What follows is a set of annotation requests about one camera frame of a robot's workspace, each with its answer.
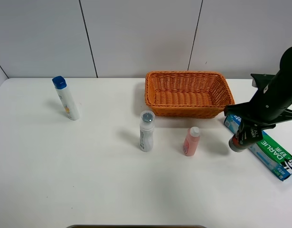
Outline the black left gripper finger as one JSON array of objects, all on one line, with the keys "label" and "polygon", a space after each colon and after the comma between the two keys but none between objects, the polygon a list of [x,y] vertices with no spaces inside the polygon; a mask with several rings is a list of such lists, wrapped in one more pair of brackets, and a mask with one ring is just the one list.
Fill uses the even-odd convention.
[{"label": "black left gripper finger", "polygon": [[240,146],[251,146],[262,139],[262,130],[258,128],[244,128],[238,132],[238,143]]}]

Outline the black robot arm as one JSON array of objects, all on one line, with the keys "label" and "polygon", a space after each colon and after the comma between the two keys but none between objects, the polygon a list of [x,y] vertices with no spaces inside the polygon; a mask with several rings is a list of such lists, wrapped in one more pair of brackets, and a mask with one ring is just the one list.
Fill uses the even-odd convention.
[{"label": "black robot arm", "polygon": [[262,131],[273,129],[278,123],[292,121],[292,47],[281,57],[276,75],[252,74],[257,87],[249,102],[227,105],[224,115],[241,118],[237,132],[229,140],[229,147],[241,152],[263,139]]}]

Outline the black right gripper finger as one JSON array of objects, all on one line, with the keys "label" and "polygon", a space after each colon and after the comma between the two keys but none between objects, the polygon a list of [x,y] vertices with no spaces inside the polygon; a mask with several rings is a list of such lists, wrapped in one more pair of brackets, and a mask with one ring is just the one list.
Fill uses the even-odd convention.
[{"label": "black right gripper finger", "polygon": [[240,103],[234,105],[227,105],[224,108],[224,116],[236,115],[241,118],[241,121],[249,123],[248,114],[249,103]]}]

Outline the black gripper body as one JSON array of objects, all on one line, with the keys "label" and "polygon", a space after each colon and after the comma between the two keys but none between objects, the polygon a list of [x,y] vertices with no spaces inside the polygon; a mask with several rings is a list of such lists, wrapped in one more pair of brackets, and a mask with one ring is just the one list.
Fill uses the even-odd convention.
[{"label": "black gripper body", "polygon": [[292,73],[251,74],[257,91],[249,102],[242,103],[238,115],[257,125],[292,121]]}]

